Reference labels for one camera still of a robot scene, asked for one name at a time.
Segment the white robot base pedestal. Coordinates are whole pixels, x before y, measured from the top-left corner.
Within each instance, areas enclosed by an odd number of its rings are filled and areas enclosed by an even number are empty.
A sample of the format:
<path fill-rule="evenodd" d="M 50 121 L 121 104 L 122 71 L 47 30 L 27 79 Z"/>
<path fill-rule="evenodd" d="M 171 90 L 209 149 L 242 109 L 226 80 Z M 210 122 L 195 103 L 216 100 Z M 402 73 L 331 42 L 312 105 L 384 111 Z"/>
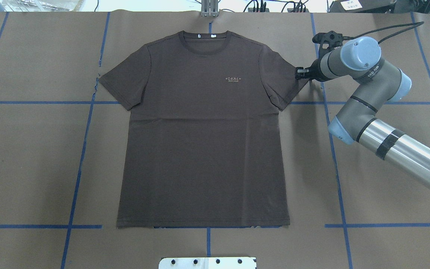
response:
<path fill-rule="evenodd" d="M 256 269 L 255 257 L 166 257 L 159 269 Z"/>

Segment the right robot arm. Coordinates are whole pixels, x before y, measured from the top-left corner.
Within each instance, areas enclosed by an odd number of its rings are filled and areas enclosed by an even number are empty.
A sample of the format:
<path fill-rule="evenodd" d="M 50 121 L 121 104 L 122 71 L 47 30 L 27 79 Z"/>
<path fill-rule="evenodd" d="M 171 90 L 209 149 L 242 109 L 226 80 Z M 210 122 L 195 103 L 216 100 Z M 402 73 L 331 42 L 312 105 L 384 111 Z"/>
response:
<path fill-rule="evenodd" d="M 411 79 L 383 58 L 372 37 L 331 31 L 317 33 L 312 42 L 319 45 L 318 57 L 310 67 L 297 68 L 297 80 L 327 82 L 347 75 L 358 83 L 330 121 L 329 133 L 348 145 L 359 143 L 430 189 L 430 148 L 376 116 L 384 104 L 409 93 Z"/>

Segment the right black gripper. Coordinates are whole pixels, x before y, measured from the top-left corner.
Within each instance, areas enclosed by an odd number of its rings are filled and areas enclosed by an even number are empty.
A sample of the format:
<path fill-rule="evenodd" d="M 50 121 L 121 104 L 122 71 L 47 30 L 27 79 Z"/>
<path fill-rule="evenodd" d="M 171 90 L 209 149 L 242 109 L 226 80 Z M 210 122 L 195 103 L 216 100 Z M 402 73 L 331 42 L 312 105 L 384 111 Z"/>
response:
<path fill-rule="evenodd" d="M 296 72 L 297 74 L 295 75 L 295 78 L 297 80 L 311 79 L 311 80 L 316 80 L 318 82 L 327 81 L 326 75 L 324 75 L 324 73 L 321 70 L 320 60 L 314 60 L 312 65 L 309 68 L 297 67 Z"/>

